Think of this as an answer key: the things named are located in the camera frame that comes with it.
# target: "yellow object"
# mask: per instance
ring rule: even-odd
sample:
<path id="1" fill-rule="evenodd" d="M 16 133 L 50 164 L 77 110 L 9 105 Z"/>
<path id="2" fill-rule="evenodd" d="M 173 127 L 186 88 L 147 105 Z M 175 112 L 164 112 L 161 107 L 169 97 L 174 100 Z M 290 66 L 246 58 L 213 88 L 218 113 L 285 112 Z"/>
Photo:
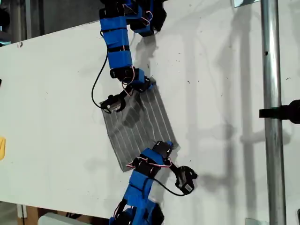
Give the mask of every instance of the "yellow object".
<path id="1" fill-rule="evenodd" d="M 5 141 L 4 137 L 0 137 L 0 160 L 2 160 L 5 155 Z"/>

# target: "red and white wire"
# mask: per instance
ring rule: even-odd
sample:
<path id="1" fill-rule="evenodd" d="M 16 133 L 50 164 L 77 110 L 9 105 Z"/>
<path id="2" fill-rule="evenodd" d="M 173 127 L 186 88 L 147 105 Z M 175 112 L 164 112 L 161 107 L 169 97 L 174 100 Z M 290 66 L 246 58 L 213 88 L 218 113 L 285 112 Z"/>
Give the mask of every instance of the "red and white wire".
<path id="1" fill-rule="evenodd" d="M 126 7 L 126 8 L 129 8 L 134 14 L 137 14 L 131 7 L 129 7 L 127 4 L 123 4 L 123 7 Z M 144 17 L 141 17 L 143 20 L 145 20 L 147 22 L 147 24 L 144 24 L 145 26 L 149 26 L 150 25 L 150 21 L 151 20 L 147 20 L 146 18 Z"/>
<path id="2" fill-rule="evenodd" d="M 142 160 L 144 160 L 144 161 L 147 161 L 147 160 L 148 160 L 148 159 L 143 158 L 143 157 L 137 157 L 137 158 L 140 158 L 140 159 L 142 159 Z M 171 167 L 171 166 L 172 166 L 172 161 L 171 161 L 171 159 L 169 158 L 168 160 L 169 160 L 169 162 L 170 162 L 170 165 L 160 165 L 160 164 L 154 164 L 154 163 L 149 163 L 149 165 L 153 165 L 153 166 L 157 166 L 157 167 L 161 167 L 161 168 L 168 168 L 168 167 Z M 133 161 L 132 161 L 131 163 L 128 163 L 126 166 L 135 169 L 135 166 L 133 166 L 132 164 L 133 164 Z"/>
<path id="3" fill-rule="evenodd" d="M 133 90 L 131 90 L 131 94 L 129 94 L 129 93 L 125 90 L 124 85 L 130 85 L 130 84 L 135 80 L 135 69 L 133 68 L 133 66 L 131 66 L 131 68 L 132 68 L 132 71 L 133 71 L 133 76 L 132 76 L 131 82 L 129 82 L 129 83 L 124 83 L 124 82 L 122 81 L 122 88 L 123 88 L 123 90 L 126 92 L 126 94 L 127 94 L 128 96 L 132 96 Z"/>

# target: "wire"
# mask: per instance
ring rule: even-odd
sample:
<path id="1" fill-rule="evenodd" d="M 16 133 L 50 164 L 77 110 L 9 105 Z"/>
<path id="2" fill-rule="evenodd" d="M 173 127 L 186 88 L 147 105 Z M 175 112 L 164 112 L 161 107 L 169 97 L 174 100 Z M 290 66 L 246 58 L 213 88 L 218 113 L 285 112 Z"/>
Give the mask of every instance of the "wire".
<path id="1" fill-rule="evenodd" d="M 127 4 L 123 4 L 123 7 L 126 7 L 126 8 L 129 8 L 134 14 L 137 14 L 131 7 L 129 7 Z M 147 24 L 144 24 L 145 26 L 149 26 L 150 25 L 150 21 L 151 20 L 147 20 L 146 18 L 144 17 L 141 17 L 141 19 L 145 20 L 147 22 Z"/>
<path id="2" fill-rule="evenodd" d="M 22 207 L 22 222 L 23 222 L 23 225 L 25 225 L 25 218 L 24 218 L 24 209 L 23 209 L 23 205 L 21 205 Z"/>
<path id="3" fill-rule="evenodd" d="M 143 157 L 137 157 L 137 158 L 140 158 L 144 161 L 148 161 L 147 158 L 143 158 Z M 157 166 L 157 167 L 161 167 L 161 168 L 169 168 L 172 166 L 172 161 L 170 158 L 169 158 L 169 162 L 170 162 L 170 165 L 160 165 L 160 164 L 154 164 L 154 163 L 149 163 L 149 165 L 153 165 L 153 166 Z M 132 164 L 133 164 L 133 161 L 131 163 L 128 163 L 126 166 L 135 169 L 135 166 L 133 166 Z"/>
<path id="4" fill-rule="evenodd" d="M 123 81 L 122 81 L 122 88 L 123 88 L 123 90 L 126 92 L 126 94 L 127 94 L 128 96 L 132 96 L 133 89 L 131 90 L 131 94 L 129 94 L 129 93 L 125 90 L 124 84 L 125 84 L 125 85 L 130 85 L 130 84 L 135 80 L 135 69 L 133 68 L 133 66 L 131 66 L 131 68 L 132 68 L 132 71 L 133 71 L 133 76 L 132 76 L 131 82 L 129 82 L 129 83 L 124 83 L 124 80 L 125 80 L 126 78 L 130 78 L 129 76 L 124 77 L 124 79 L 123 79 Z"/>
<path id="5" fill-rule="evenodd" d="M 169 161 L 170 161 L 170 165 L 159 165 L 159 164 L 154 164 L 154 163 L 149 163 L 149 165 L 154 165 L 154 166 L 157 166 L 157 167 L 164 167 L 164 168 L 171 167 L 172 166 L 172 162 L 171 162 L 170 159 L 169 159 Z"/>
<path id="6" fill-rule="evenodd" d="M 99 74 L 98 74 L 98 76 L 97 76 L 97 78 L 96 78 L 96 80 L 95 80 L 95 82 L 94 82 L 94 85 L 93 85 L 93 87 L 92 87 L 92 92 L 91 92 L 91 97 L 92 97 L 93 103 L 95 104 L 95 106 L 97 106 L 97 107 L 100 108 L 100 109 L 102 109 L 102 107 L 99 106 L 99 105 L 95 102 L 95 100 L 94 100 L 94 89 L 95 89 L 96 83 L 98 82 L 98 79 L 99 79 L 99 77 L 100 77 L 100 75 L 101 75 L 101 73 L 102 73 L 102 71 L 103 71 L 103 69 L 104 69 L 104 67 L 105 67 L 105 65 L 106 65 L 107 58 L 108 58 L 108 48 L 107 48 L 107 52 L 106 52 L 106 58 L 105 58 L 105 61 L 104 61 L 103 66 L 102 66 L 102 68 L 101 68 L 101 70 L 100 70 L 100 72 L 99 72 Z"/>
<path id="7" fill-rule="evenodd" d="M 159 180 L 155 179 L 155 178 L 150 178 L 150 177 L 147 177 L 144 181 L 144 184 L 143 184 L 143 187 L 142 187 L 142 198 L 144 198 L 144 191 L 145 191 L 145 188 L 146 188 L 146 183 L 148 180 L 155 180 L 160 186 L 162 186 L 165 190 L 167 190 L 168 192 L 170 192 L 171 194 L 173 195 L 176 195 L 176 196 L 179 196 L 179 197 L 183 197 L 183 196 L 186 196 L 185 194 L 177 194 L 173 191 L 171 191 L 170 189 L 168 189 L 165 185 L 163 185 L 162 182 L 160 182 Z"/>
<path id="8" fill-rule="evenodd" d="M 150 13 L 151 14 L 151 19 L 149 19 L 149 21 L 151 21 L 153 19 L 153 14 L 151 13 L 151 11 L 146 11 L 146 13 Z"/>

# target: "striped fabric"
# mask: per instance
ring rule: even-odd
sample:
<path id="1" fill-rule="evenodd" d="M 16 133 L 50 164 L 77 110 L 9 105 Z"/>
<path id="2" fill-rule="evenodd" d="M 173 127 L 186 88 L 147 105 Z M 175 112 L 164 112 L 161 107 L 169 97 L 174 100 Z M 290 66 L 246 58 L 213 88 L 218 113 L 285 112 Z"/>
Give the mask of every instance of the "striped fabric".
<path id="1" fill-rule="evenodd" d="M 103 112 L 107 133 L 122 171 L 126 164 L 152 148 L 157 141 L 172 141 L 178 146 L 156 84 L 144 93 L 126 97 L 121 112 Z"/>

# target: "black clamp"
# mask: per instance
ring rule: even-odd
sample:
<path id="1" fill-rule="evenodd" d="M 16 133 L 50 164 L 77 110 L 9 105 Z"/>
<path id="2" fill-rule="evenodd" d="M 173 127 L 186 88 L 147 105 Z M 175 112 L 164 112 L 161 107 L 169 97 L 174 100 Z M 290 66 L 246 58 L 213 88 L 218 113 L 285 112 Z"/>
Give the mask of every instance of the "black clamp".
<path id="1" fill-rule="evenodd" d="M 104 102 L 100 103 L 101 108 L 106 112 L 111 114 L 116 111 L 117 113 L 122 111 L 125 108 L 125 100 L 124 98 L 120 98 L 119 95 L 110 95 L 108 99 Z"/>
<path id="2" fill-rule="evenodd" d="M 180 189 L 184 195 L 192 193 L 195 189 L 193 180 L 198 177 L 195 171 L 188 166 L 177 168 L 174 163 L 172 163 L 170 169 L 176 175 L 175 186 Z"/>
<path id="3" fill-rule="evenodd" d="M 300 100 L 294 100 L 289 105 L 261 109 L 259 110 L 259 118 L 290 120 L 292 123 L 300 124 Z"/>
<path id="4" fill-rule="evenodd" d="M 172 152 L 172 147 L 173 147 L 173 143 L 170 141 L 167 142 L 159 141 L 153 146 L 152 150 L 158 153 L 159 155 L 161 155 L 162 158 L 166 160 L 168 159 L 168 157 Z"/>

